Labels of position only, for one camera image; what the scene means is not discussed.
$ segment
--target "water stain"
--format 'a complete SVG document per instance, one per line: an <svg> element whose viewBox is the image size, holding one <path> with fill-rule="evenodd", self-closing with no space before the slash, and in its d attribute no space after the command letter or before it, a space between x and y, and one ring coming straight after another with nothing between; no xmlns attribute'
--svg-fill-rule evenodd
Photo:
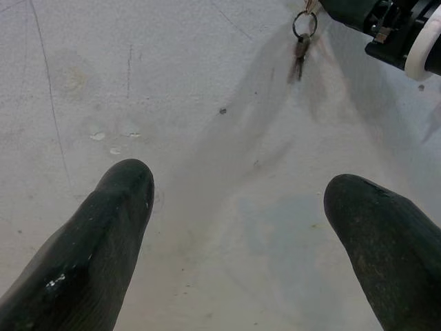
<svg viewBox="0 0 441 331"><path fill-rule="evenodd" d="M320 204L321 199L314 195L283 197L264 206L247 199L238 202L243 224L241 240L247 244L250 259L265 259L264 273L271 284L272 297L264 292L259 296L246 282L251 270L232 268L235 280L242 282L241 286L256 296L255 300L300 322L303 330L321 330L323 321L338 325L346 318L338 304L342 302L341 295L329 286L327 275L316 262L320 247L327 240L324 231L311 231L311 224L320 227Z"/></svg>
<svg viewBox="0 0 441 331"><path fill-rule="evenodd" d="M100 80L91 63L72 50L61 50L48 57L54 91L71 101L91 99Z"/></svg>

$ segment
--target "key ring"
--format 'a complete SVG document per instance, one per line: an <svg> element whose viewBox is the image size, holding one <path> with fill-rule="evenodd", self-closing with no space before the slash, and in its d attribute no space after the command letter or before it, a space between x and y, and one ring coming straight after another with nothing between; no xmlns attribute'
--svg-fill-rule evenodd
<svg viewBox="0 0 441 331"><path fill-rule="evenodd" d="M297 20L299 19L299 17L302 16L302 15L311 16L312 19L314 20L314 30L313 30L312 33L309 35L309 38L311 38L311 37L314 36L314 34L316 33L316 31L317 31L317 26L318 26L317 15L315 15L313 12L310 12L309 14L308 14L308 12L307 12L306 10L303 10L302 12L299 12L298 15L297 15L297 17L294 19L294 23L292 23L292 31L294 32L294 35L295 35L297 38L300 38L300 35L297 33L297 30L296 30L296 22L297 22Z"/></svg>

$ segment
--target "concrete floor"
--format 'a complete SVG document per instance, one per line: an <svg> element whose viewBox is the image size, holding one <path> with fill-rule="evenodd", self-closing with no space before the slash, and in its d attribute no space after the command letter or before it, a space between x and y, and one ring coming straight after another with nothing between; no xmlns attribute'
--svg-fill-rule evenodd
<svg viewBox="0 0 441 331"><path fill-rule="evenodd" d="M381 330L322 193L351 172L441 219L440 81L322 13L287 84L301 4L0 0L0 292L134 157L156 204L115 330Z"/></svg>

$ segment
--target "black machine part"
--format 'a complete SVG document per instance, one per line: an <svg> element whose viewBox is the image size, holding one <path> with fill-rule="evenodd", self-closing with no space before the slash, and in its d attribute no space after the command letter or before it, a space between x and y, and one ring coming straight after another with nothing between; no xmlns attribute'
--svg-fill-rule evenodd
<svg viewBox="0 0 441 331"><path fill-rule="evenodd" d="M366 53L404 70L407 55L441 0L320 0L332 19L374 40ZM425 70L441 75L441 38L430 52Z"/></svg>

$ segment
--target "scratch on floor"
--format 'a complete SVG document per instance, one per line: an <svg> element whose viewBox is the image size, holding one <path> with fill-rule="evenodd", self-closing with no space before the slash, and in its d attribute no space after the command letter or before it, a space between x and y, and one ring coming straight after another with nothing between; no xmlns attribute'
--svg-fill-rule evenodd
<svg viewBox="0 0 441 331"><path fill-rule="evenodd" d="M239 26L237 26L235 23L233 23L233 21L231 19L229 19L228 16L225 15L225 13L213 2L213 0L211 0L210 2L212 3L213 7L215 7L217 9L217 11L220 12L220 14L223 16L223 18L226 19L237 31L242 33L249 40L253 40L249 34L247 34L243 29L241 29Z"/></svg>
<svg viewBox="0 0 441 331"><path fill-rule="evenodd" d="M63 144L61 143L60 129L58 127L57 116L55 115L54 96L52 94L52 82L50 80L48 57L46 56L46 50L45 50L45 47L44 47L43 34L41 33L39 18L37 16L37 11L35 10L34 2L32 0L29 0L29 4L30 4L30 6L32 8L32 12L34 13L35 24L37 26L37 30L38 30L38 33L39 33L41 50L43 52L44 62L45 62L45 66L46 66L46 75L48 76L48 85L49 85L50 107L52 109L52 118L54 120L55 131L57 132L57 139L58 139L58 144L59 144L59 147L60 147L61 159L63 161L64 171L65 171L66 177L68 179L69 189L72 191L72 182L70 180L70 176L69 176L69 172L68 172L68 165L66 163L66 159L65 159L65 155L64 155Z"/></svg>
<svg viewBox="0 0 441 331"><path fill-rule="evenodd" d="M130 98L130 79L132 76L132 55L133 55L133 45L130 45L129 59L127 60L127 99Z"/></svg>
<svg viewBox="0 0 441 331"><path fill-rule="evenodd" d="M27 1L27 0L20 0L20 1L16 2L16 3L13 3L12 5L10 5L10 6L6 7L6 8L1 9L1 10L0 10L0 14L1 14L2 12L5 12L6 10L9 10L9 9L11 9L11 8L13 8L13 7L19 5L20 3L25 2L25 1Z"/></svg>
<svg viewBox="0 0 441 331"><path fill-rule="evenodd" d="M23 95L23 88L25 85L25 78L26 78L26 69L28 68L28 3L25 2L25 59L24 59L24 65L23 65L23 74L21 75L21 86L20 86L20 93L19 98L17 99L17 106L15 108L15 113L18 114L18 110L21 103L21 97Z"/></svg>

